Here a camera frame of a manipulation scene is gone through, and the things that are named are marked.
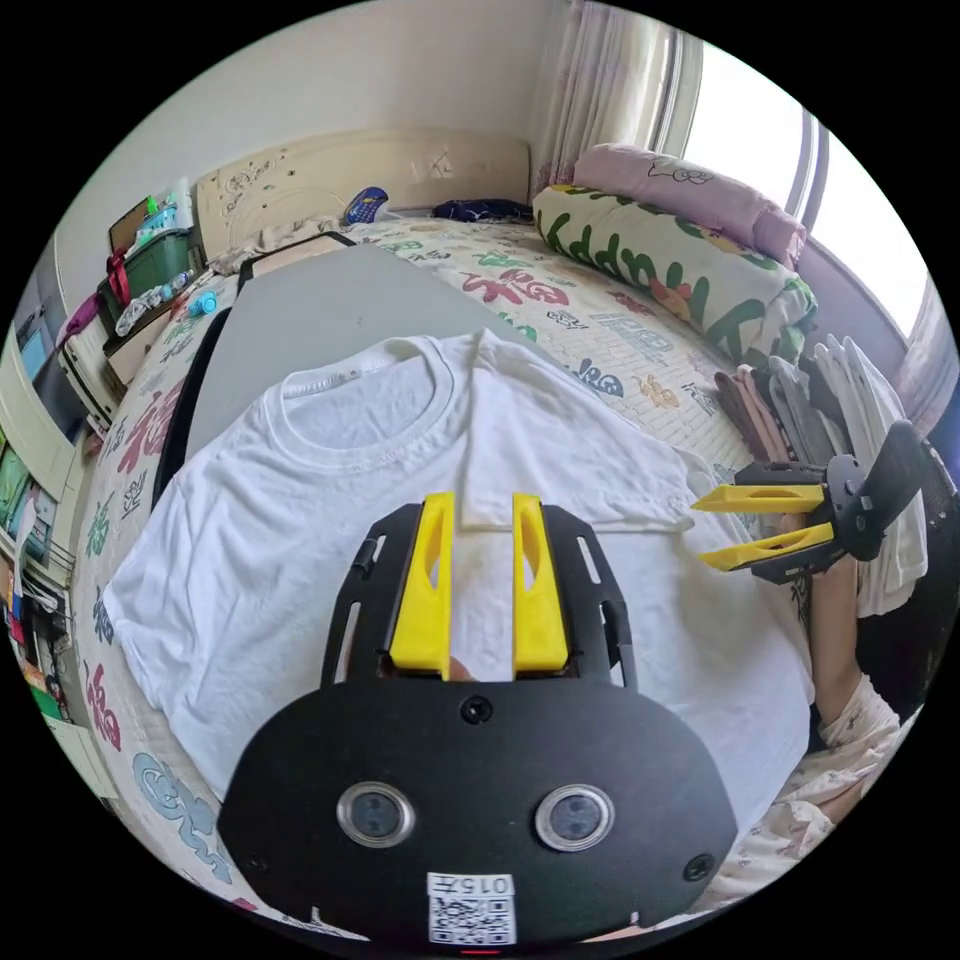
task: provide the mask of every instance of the label sticker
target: label sticker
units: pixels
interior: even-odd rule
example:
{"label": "label sticker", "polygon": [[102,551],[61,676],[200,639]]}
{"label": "label sticker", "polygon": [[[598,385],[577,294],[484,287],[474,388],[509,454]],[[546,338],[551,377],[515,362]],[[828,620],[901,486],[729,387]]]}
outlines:
{"label": "label sticker", "polygon": [[500,947],[517,942],[513,877],[508,873],[428,873],[430,942]]}

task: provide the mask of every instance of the patterned bedsheet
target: patterned bedsheet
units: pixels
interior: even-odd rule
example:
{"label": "patterned bedsheet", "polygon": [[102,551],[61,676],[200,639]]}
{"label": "patterned bedsheet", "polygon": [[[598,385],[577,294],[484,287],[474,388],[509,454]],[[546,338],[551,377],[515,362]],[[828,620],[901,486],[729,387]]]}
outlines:
{"label": "patterned bedsheet", "polygon": [[[714,372],[729,369],[729,361],[637,291],[549,251],[532,228],[405,220],[349,233],[476,297],[624,416],[699,453],[718,479],[749,461],[712,393]],[[211,286],[221,307],[233,302],[236,277],[218,277]],[[171,322],[104,443],[72,586],[74,644],[104,762],[122,798],[119,813],[131,831],[192,883],[287,919],[254,895],[224,852],[214,829],[217,801],[134,684],[101,601],[146,523],[163,440],[209,322]]]}

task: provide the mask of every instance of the curtain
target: curtain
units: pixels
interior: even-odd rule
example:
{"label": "curtain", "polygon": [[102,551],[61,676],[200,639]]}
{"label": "curtain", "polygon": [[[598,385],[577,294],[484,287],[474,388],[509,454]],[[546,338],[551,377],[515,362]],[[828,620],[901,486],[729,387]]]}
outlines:
{"label": "curtain", "polygon": [[572,182],[587,147],[648,146],[673,36],[658,20],[603,3],[558,3],[554,16],[534,102],[531,197]]}
{"label": "curtain", "polygon": [[927,278],[920,313],[894,386],[904,413],[926,436],[943,416],[960,380],[960,355],[943,303]]}

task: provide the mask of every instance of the bed frame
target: bed frame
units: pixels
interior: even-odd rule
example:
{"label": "bed frame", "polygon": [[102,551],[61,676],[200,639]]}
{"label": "bed frame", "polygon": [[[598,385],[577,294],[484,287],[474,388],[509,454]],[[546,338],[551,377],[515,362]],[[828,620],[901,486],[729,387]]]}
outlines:
{"label": "bed frame", "polygon": [[196,211],[207,259],[260,231],[339,217],[368,186],[390,209],[429,210],[447,200],[497,197],[526,203],[530,150],[514,137],[466,130],[360,130],[270,147],[197,182]]}

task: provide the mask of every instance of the dark blue cloth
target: dark blue cloth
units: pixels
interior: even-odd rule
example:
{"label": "dark blue cloth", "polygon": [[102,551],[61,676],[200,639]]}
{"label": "dark blue cloth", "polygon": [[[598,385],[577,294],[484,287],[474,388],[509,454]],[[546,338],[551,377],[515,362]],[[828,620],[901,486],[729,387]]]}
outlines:
{"label": "dark blue cloth", "polygon": [[448,200],[433,208],[442,220],[478,223],[488,220],[520,220],[533,223],[533,207],[513,200]]}
{"label": "dark blue cloth", "polygon": [[940,454],[950,478],[960,487],[960,382],[957,383],[943,416],[927,439]]}

